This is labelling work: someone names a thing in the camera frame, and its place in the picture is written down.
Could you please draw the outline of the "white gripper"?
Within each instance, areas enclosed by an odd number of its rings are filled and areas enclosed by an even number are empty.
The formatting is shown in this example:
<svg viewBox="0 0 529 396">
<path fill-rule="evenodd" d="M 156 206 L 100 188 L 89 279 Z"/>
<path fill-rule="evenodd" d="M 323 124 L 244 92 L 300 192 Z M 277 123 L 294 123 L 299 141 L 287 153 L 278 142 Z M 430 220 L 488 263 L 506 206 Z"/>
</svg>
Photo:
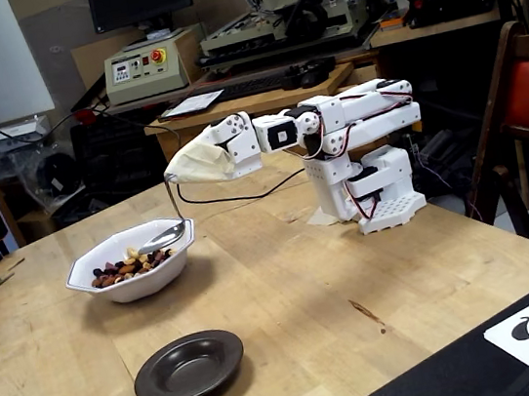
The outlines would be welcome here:
<svg viewBox="0 0 529 396">
<path fill-rule="evenodd" d="M 233 162 L 233 177 L 242 178 L 263 167 L 262 153 L 251 118 L 246 112 L 229 114 L 204 130 L 205 142 L 223 146 Z"/>
</svg>

